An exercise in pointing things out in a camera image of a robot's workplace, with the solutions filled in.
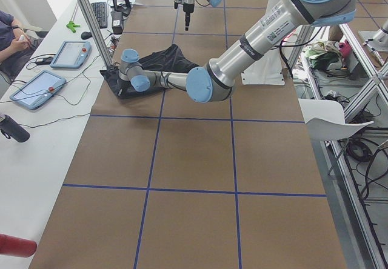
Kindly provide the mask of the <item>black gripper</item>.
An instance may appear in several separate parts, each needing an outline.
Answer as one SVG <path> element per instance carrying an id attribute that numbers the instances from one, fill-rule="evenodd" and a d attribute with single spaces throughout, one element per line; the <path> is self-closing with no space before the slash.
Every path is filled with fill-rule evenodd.
<path id="1" fill-rule="evenodd" d="M 185 12 L 185 31 L 189 30 L 191 13 L 194 12 L 194 4 L 184 4 L 183 10 Z"/>
<path id="2" fill-rule="evenodd" d="M 127 91 L 127 81 L 118 80 L 118 97 L 124 97 Z"/>

